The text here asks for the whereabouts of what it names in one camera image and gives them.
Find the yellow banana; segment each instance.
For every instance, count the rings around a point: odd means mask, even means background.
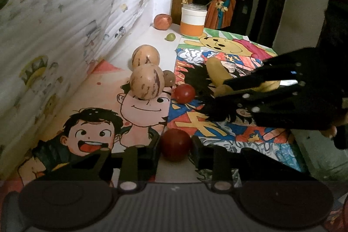
[[[209,57],[205,65],[207,66],[209,78],[215,87],[222,85],[225,80],[232,79],[231,74],[216,57]]]
[[[224,81],[231,79],[231,74],[223,67],[220,60],[216,57],[210,57],[206,61],[206,67],[208,71],[209,78],[212,80],[216,89],[214,91],[215,97],[220,97],[224,95],[230,95],[233,93],[231,87],[224,85]],[[251,88],[256,92],[269,92],[275,90],[279,87],[280,81],[266,81],[256,88]]]

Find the orange jar band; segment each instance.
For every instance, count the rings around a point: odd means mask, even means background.
[[[180,23],[180,33],[184,36],[199,37],[203,34],[204,25],[197,26],[186,24],[181,21]]]

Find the printed star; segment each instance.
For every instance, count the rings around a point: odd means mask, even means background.
[[[256,142],[256,141],[258,141],[258,140],[260,140],[258,134],[254,134],[253,136],[251,136],[250,138],[248,138],[248,142],[251,142],[251,143]]]

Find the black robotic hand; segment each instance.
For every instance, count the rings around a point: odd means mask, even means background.
[[[347,82],[340,79],[337,69],[331,72],[328,54],[320,48],[303,48],[263,63],[250,75],[225,80],[235,92],[204,102],[201,111],[212,121],[227,117],[233,121],[235,110],[245,108],[258,126],[304,130],[327,130],[346,115]],[[269,92],[251,90],[277,80],[297,83]],[[338,149],[348,148],[346,136],[348,128],[346,135],[346,126],[337,127],[334,143]]]

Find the gray plastic base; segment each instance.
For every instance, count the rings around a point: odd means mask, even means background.
[[[8,228],[1,232],[22,232],[22,230],[15,230],[13,225],[6,227]],[[43,230],[34,227],[26,230],[26,232],[39,231]],[[204,184],[150,183],[137,194],[120,197],[104,219],[79,231],[263,232],[283,230],[272,229],[250,219],[238,208],[231,196],[213,193]],[[317,226],[304,231],[325,232],[326,230],[322,226]]]

